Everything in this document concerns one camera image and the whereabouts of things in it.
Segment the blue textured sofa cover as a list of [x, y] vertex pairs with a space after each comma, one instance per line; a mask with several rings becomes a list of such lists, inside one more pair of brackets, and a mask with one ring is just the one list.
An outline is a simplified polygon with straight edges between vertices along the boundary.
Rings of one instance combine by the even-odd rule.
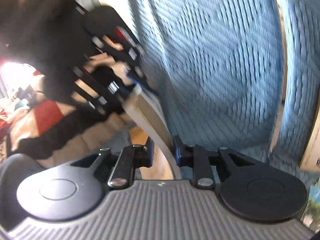
[[129, 0], [142, 70], [183, 142], [299, 178], [319, 97], [319, 0]]

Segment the brown antique painting book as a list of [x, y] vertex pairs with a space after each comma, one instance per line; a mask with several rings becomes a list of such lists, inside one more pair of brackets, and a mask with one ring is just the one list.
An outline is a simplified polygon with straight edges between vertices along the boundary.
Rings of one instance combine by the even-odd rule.
[[172, 138], [157, 96], [136, 85], [122, 107], [137, 125], [130, 131], [132, 142], [144, 144], [143, 139], [150, 137], [155, 144], [153, 166], [140, 168], [142, 178], [146, 180], [181, 179], [180, 168], [171, 153]]

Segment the striped red black blanket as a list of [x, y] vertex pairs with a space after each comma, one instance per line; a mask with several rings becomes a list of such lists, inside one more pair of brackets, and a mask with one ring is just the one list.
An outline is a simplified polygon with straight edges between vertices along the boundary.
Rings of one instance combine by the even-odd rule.
[[93, 108], [49, 100], [44, 75], [31, 76], [31, 105], [17, 108], [16, 99], [1, 99], [1, 162], [25, 154], [46, 168], [83, 157], [132, 124], [125, 114], [99, 115]]

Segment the scenic photo envelope top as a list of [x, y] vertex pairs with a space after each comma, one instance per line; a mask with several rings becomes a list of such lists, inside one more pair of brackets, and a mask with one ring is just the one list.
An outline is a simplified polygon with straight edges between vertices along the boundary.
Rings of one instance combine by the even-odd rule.
[[306, 209], [301, 221], [315, 233], [319, 232], [320, 224], [320, 186], [319, 180], [310, 187]]

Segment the white orange finance book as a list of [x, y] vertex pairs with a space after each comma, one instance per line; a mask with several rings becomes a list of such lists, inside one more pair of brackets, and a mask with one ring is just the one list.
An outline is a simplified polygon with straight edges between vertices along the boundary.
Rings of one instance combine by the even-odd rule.
[[319, 159], [320, 159], [320, 119], [319, 106], [315, 116], [315, 122], [310, 134], [308, 144], [306, 146], [304, 155], [300, 162], [300, 168], [304, 171], [319, 173]]

